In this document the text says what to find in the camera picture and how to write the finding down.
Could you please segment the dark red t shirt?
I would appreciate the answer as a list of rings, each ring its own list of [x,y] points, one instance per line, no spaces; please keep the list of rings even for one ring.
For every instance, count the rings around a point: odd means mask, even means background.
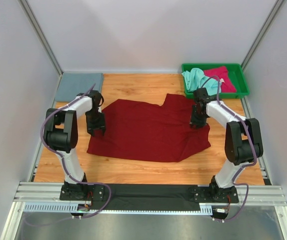
[[[208,149],[209,125],[190,126],[194,102],[167,94],[163,105],[118,99],[105,107],[106,131],[91,137],[87,153],[126,160],[175,163]]]

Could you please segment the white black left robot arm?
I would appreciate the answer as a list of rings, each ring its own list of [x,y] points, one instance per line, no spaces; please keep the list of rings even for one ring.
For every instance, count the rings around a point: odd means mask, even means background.
[[[90,202],[95,190],[94,184],[87,184],[77,156],[79,139],[78,118],[85,116],[86,131],[92,137],[95,132],[106,131],[106,120],[101,106],[104,97],[97,90],[78,94],[71,102],[60,108],[49,108],[41,126],[42,144],[59,159],[64,171],[64,183],[60,200]]]

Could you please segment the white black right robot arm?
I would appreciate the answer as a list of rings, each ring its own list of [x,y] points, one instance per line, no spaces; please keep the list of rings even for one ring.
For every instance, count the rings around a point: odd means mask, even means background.
[[[209,95],[206,88],[194,91],[190,126],[205,127],[208,118],[215,119],[225,128],[224,151],[226,161],[208,186],[191,188],[197,203],[238,203],[236,179],[246,167],[254,166],[263,155],[260,123],[230,109],[217,94]]]

